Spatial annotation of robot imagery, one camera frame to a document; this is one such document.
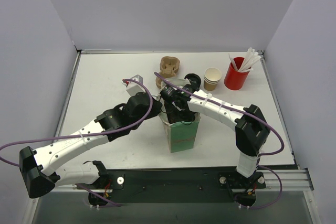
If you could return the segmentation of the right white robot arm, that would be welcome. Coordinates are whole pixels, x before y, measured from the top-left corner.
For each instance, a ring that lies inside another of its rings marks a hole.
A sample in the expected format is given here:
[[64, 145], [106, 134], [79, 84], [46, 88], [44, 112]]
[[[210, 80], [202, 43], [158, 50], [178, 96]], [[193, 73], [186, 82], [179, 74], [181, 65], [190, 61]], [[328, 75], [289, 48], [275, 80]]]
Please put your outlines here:
[[270, 129], [261, 123], [265, 118], [259, 107], [253, 104], [248, 108], [229, 104], [210, 93], [194, 89], [190, 84], [181, 90], [165, 85], [160, 91], [160, 97], [175, 111], [188, 115], [199, 113], [231, 128], [240, 151], [237, 172], [246, 178], [255, 173], [260, 150], [270, 134]]

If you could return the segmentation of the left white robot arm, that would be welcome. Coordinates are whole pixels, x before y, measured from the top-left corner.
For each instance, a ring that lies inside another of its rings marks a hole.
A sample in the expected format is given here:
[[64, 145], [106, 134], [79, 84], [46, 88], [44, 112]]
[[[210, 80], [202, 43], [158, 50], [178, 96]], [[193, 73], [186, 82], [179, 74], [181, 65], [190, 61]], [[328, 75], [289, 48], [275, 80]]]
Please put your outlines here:
[[161, 112], [162, 103], [145, 92], [131, 96], [127, 103], [104, 111], [71, 137], [19, 152], [19, 170], [30, 198], [46, 195], [57, 186], [83, 183], [101, 188], [109, 175], [101, 162], [87, 162], [76, 167], [65, 164], [80, 154], [119, 137], [140, 126], [140, 119], [150, 119]]

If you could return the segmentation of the brown cardboard cup carrier stack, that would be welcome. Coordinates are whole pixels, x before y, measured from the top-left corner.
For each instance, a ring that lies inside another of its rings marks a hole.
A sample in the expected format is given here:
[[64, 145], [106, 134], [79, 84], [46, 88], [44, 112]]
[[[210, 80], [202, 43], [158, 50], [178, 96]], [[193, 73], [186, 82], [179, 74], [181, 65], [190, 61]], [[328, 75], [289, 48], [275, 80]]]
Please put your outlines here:
[[159, 75], [166, 78], [176, 77], [180, 68], [180, 60], [177, 57], [165, 56], [160, 61]]

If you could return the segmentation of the green paper takeout bag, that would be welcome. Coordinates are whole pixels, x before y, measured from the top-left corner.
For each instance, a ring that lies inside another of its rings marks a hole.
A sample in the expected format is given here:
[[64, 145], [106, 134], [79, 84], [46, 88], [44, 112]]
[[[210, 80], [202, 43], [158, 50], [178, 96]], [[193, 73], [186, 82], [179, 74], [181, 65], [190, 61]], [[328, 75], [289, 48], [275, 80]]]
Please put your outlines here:
[[197, 135], [198, 125], [201, 119], [199, 113], [196, 113], [195, 121], [191, 124], [183, 124], [181, 122], [170, 124], [167, 115], [163, 113], [164, 110], [162, 100], [173, 102], [175, 104], [178, 100], [189, 101], [191, 96], [186, 91], [193, 93], [199, 89], [194, 89], [190, 82], [185, 79], [168, 78], [170, 84], [161, 83], [158, 101], [162, 103], [161, 113], [159, 117], [163, 123], [165, 134], [168, 141], [168, 146], [171, 153], [180, 152], [192, 149]]

